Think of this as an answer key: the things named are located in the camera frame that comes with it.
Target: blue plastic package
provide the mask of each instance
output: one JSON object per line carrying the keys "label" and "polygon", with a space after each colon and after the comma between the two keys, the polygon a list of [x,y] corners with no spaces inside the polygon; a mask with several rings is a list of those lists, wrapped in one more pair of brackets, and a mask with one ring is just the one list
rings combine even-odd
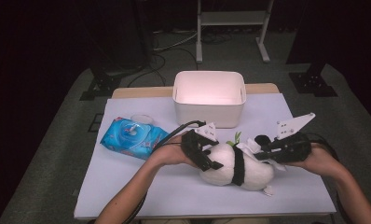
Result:
{"label": "blue plastic package", "polygon": [[167,135],[154,125],[117,118],[104,134],[101,144],[115,152],[146,160],[154,146]]}

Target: human arm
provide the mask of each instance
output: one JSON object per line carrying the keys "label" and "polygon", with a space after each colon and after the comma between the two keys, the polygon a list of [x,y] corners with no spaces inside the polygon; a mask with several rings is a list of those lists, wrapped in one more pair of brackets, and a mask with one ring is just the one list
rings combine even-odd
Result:
{"label": "human arm", "polygon": [[371,224],[371,204],[348,169],[335,160],[324,146],[312,144],[312,151],[304,161],[287,165],[302,167],[316,175],[331,177],[344,210],[353,223]]}
{"label": "human arm", "polygon": [[127,185],[106,205],[95,223],[123,223],[147,193],[159,169],[165,165],[195,164],[183,153],[181,135],[174,136],[167,145],[155,151],[140,167]]}

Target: white metal stand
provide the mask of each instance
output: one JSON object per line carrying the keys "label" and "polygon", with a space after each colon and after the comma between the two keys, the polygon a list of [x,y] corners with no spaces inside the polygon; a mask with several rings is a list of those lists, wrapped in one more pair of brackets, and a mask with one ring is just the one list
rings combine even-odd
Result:
{"label": "white metal stand", "polygon": [[202,12],[201,0],[198,0],[197,63],[202,63],[202,25],[262,25],[261,36],[257,37],[255,40],[264,63],[270,62],[267,50],[264,46],[264,39],[268,28],[273,1],[274,0],[269,0],[266,11]]}

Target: human hand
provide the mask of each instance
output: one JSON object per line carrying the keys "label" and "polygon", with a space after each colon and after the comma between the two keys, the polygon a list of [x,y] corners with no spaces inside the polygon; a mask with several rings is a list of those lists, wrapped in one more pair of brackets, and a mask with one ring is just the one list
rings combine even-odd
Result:
{"label": "human hand", "polygon": [[324,146],[317,143],[311,144],[311,152],[304,161],[288,162],[285,165],[301,167],[316,175],[331,177],[340,175],[345,169]]}
{"label": "human hand", "polygon": [[171,138],[162,147],[158,148],[149,158],[161,165],[174,165],[180,163],[186,163],[188,165],[197,167],[197,165],[190,160],[183,150],[180,148],[182,142],[182,136],[184,133],[179,134]]}

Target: gray floor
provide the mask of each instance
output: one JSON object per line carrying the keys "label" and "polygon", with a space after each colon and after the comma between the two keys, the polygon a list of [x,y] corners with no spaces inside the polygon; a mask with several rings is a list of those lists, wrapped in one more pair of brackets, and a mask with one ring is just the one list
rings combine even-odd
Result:
{"label": "gray floor", "polygon": [[[371,202],[371,117],[349,89],[345,78],[327,65],[323,78],[334,87],[338,97],[317,98],[312,94],[298,94],[288,76],[289,72],[304,72],[308,64],[285,64],[295,33],[268,32],[266,47],[270,63],[263,63],[255,44],[257,34],[233,35],[220,45],[203,45],[203,63],[199,70],[235,71],[243,74],[246,83],[271,82],[284,94],[293,116],[309,112],[316,119],[305,132],[323,135],[337,150],[341,161],[354,174]],[[181,35],[158,36],[160,47],[176,43]],[[195,45],[183,45],[195,55]],[[166,60],[159,69],[171,86],[180,71],[196,70],[193,58],[182,50],[169,50],[159,55]],[[151,63],[159,67],[162,60]],[[137,75],[125,77],[121,87],[126,87]],[[88,132],[97,113],[103,113],[107,97],[93,101],[79,101],[93,76],[90,70],[80,74],[64,99],[57,116],[52,121],[27,173],[8,204],[0,223],[85,223],[74,220],[77,193],[88,169],[97,133]],[[140,77],[132,87],[162,86],[156,73]],[[324,180],[335,199],[335,190],[329,180]],[[339,214],[325,217],[272,217],[270,223],[344,223]]]}

